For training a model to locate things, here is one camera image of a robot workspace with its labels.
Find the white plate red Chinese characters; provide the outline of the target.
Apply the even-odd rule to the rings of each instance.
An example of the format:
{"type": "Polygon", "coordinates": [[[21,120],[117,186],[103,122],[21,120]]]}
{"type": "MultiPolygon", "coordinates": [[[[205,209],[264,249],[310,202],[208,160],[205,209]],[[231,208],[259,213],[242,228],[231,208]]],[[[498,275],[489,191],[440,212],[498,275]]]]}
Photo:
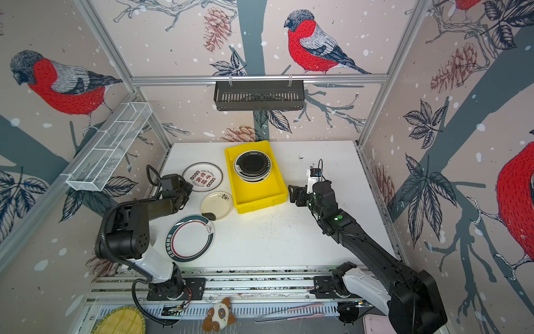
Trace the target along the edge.
{"type": "Polygon", "coordinates": [[[187,167],[182,177],[193,186],[194,192],[209,192],[221,185],[223,172],[215,164],[199,162],[187,167]]]}

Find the white plate green rim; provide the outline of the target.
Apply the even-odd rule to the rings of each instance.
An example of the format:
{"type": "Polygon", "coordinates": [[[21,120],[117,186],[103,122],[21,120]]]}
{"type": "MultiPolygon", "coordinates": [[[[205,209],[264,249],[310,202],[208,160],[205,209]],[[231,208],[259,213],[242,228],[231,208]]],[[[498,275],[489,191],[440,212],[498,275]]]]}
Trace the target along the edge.
{"type": "Polygon", "coordinates": [[[180,219],[165,237],[165,252],[175,262],[191,262],[202,257],[214,240],[214,226],[200,215],[180,219]]]}
{"type": "Polygon", "coordinates": [[[249,177],[246,177],[244,175],[241,175],[241,174],[238,174],[236,172],[236,169],[235,169],[235,165],[234,165],[234,172],[238,175],[238,177],[243,180],[244,182],[247,182],[247,183],[258,183],[258,182],[262,182],[264,181],[265,179],[267,179],[267,177],[270,175],[271,173],[271,168],[270,170],[263,176],[259,176],[259,177],[256,177],[256,178],[249,178],[249,177]]]}

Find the black round plate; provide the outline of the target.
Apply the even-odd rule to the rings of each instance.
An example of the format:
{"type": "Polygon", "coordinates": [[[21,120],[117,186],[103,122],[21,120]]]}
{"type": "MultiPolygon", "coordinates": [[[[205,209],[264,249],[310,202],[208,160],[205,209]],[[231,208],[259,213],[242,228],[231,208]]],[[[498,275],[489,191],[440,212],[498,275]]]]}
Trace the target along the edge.
{"type": "Polygon", "coordinates": [[[265,153],[252,150],[241,154],[234,165],[238,174],[256,178],[265,175],[270,170],[271,160],[265,153]]]}

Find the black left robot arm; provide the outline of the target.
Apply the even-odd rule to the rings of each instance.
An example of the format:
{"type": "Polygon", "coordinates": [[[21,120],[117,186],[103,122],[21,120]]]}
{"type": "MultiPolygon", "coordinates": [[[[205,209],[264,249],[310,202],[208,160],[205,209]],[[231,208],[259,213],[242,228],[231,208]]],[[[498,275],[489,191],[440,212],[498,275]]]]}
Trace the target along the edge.
{"type": "Polygon", "coordinates": [[[101,260],[125,265],[140,275],[131,287],[132,299],[139,311],[149,320],[172,327],[177,320],[162,320],[147,312],[140,304],[136,285],[142,283],[149,291],[166,298],[179,298],[187,286],[179,267],[166,260],[164,270],[152,269],[151,264],[161,260],[158,252],[150,252],[150,221],[170,216],[184,209],[193,191],[193,185],[179,174],[161,176],[153,166],[146,166],[149,183],[157,188],[156,195],[132,200],[108,208],[95,242],[95,254],[101,260]]]}

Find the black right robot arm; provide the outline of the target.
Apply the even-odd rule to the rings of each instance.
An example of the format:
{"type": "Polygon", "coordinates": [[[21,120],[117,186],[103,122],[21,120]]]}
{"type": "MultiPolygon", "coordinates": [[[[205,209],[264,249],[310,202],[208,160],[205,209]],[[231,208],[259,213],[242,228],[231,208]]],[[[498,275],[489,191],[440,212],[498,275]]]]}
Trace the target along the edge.
{"type": "Polygon", "coordinates": [[[339,208],[331,181],[320,166],[307,171],[307,186],[288,187],[291,203],[306,207],[322,233],[348,249],[370,274],[345,262],[332,272],[340,297],[360,296],[386,315],[396,333],[435,333],[448,319],[435,279],[397,260],[339,208]]]}

